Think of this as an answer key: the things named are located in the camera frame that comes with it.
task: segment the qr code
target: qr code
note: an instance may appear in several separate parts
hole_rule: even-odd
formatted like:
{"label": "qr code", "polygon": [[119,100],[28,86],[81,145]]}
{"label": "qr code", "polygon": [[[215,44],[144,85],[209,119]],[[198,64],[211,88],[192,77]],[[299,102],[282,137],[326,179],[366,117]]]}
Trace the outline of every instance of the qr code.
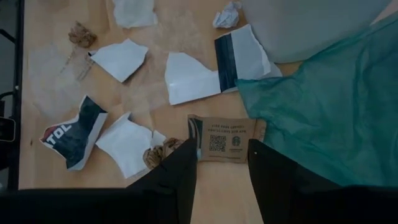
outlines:
{"label": "qr code", "polygon": [[226,136],[210,135],[210,150],[225,152]]}

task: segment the floor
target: floor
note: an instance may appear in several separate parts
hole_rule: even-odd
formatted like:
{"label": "floor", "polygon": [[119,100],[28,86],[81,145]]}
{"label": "floor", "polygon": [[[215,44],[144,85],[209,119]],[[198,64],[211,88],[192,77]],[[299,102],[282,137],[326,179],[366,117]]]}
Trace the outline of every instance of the floor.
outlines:
{"label": "floor", "polygon": [[[16,33],[17,0],[0,0],[0,29],[13,37]],[[0,35],[0,94],[12,91],[14,81],[14,44]],[[11,115],[12,98],[7,97],[5,117]],[[8,169],[0,170],[0,191],[7,186]]]}

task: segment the starbucks logo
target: starbucks logo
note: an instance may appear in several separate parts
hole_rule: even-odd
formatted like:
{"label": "starbucks logo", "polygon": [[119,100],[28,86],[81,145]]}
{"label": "starbucks logo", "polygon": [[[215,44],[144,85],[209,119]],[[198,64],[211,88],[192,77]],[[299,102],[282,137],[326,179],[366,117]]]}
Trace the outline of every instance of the starbucks logo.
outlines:
{"label": "starbucks logo", "polygon": [[232,145],[233,146],[239,146],[241,144],[241,138],[235,136],[232,138]]}

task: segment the wooden table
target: wooden table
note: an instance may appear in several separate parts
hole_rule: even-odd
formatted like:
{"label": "wooden table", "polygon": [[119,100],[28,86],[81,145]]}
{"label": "wooden table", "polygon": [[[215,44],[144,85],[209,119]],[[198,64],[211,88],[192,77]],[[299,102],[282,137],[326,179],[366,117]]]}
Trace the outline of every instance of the wooden table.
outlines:
{"label": "wooden table", "polygon": [[[130,38],[148,46],[145,64],[132,78],[121,84],[102,68],[94,65],[86,79],[86,91],[97,104],[109,111],[103,130],[127,111],[134,122],[156,129],[168,137],[186,139],[187,114],[245,118],[238,92],[220,94],[170,106],[166,102],[164,71],[167,54],[185,52],[211,70],[217,70],[214,40],[228,32],[214,29],[212,20],[229,0],[156,0],[156,26],[122,29],[115,23],[112,0],[29,0],[25,3],[24,72],[22,91],[22,127],[19,188],[126,187],[136,179],[125,179],[107,153],[95,147],[83,170],[66,170],[65,161],[39,142],[44,129],[62,120],[50,119],[34,105],[29,76],[29,54],[45,46],[57,46],[67,57],[72,49],[67,34],[75,21],[98,35],[92,49]],[[240,12],[239,27],[246,20]],[[292,73],[295,65],[282,68]],[[145,99],[159,89],[160,105]],[[76,105],[63,120],[74,117]],[[262,223],[251,186],[248,166],[219,162],[199,162],[192,223]]]}

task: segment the green fabric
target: green fabric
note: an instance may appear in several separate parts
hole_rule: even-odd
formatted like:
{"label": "green fabric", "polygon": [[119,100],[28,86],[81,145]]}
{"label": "green fabric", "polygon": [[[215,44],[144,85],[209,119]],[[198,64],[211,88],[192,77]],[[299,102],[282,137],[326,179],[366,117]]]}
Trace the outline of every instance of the green fabric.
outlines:
{"label": "green fabric", "polygon": [[340,185],[398,186],[398,13],[290,77],[238,80],[264,143]]}

